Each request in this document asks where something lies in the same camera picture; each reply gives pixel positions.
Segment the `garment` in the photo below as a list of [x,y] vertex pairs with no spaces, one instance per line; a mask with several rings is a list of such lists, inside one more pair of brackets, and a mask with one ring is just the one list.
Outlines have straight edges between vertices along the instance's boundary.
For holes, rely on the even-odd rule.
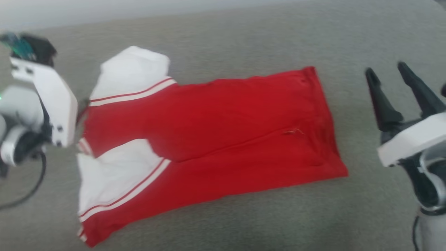
[[89,246],[175,208],[348,175],[313,67],[180,86],[168,64],[130,47],[101,67],[78,155]]

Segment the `gray surface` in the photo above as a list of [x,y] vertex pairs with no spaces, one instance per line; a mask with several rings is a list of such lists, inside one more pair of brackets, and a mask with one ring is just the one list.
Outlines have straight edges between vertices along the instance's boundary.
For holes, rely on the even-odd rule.
[[[407,251],[416,203],[400,168],[383,168],[363,76],[371,66],[394,106],[419,109],[397,60],[434,90],[446,81],[446,13],[430,0],[315,0],[176,17],[116,21],[40,34],[59,50],[57,70],[76,96],[99,64],[130,45],[168,55],[170,74],[191,84],[317,67],[350,177],[226,197],[134,223],[96,250]],[[11,83],[1,51],[1,86]],[[88,250],[77,240],[80,184],[75,149],[49,149],[48,175],[25,205],[0,212],[2,251]],[[30,189],[38,163],[13,170],[0,201]]]

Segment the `white wall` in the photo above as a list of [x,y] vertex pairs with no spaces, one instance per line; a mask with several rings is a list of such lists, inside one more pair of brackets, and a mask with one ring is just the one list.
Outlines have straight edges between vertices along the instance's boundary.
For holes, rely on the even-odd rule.
[[34,29],[297,0],[0,0],[0,29]]

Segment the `cable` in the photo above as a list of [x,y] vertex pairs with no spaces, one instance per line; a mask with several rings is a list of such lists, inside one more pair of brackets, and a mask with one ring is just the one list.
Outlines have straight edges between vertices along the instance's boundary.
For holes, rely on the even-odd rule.
[[417,225],[418,225],[418,221],[420,220],[420,216],[416,216],[415,220],[413,221],[413,226],[412,226],[412,243],[413,246],[415,247],[415,251],[420,251],[420,249],[418,249],[418,245],[417,245]]
[[40,185],[42,184],[43,177],[45,177],[45,173],[46,173],[46,156],[43,152],[40,152],[40,158],[42,159],[42,171],[40,173],[39,180],[37,181],[37,184],[34,186],[34,188],[23,198],[21,198],[17,201],[13,201],[13,202],[10,202],[7,204],[0,205],[0,211],[9,209],[9,208],[13,208],[13,207],[17,207],[17,206],[25,203],[29,198],[31,198],[36,193],[36,191],[39,189]]

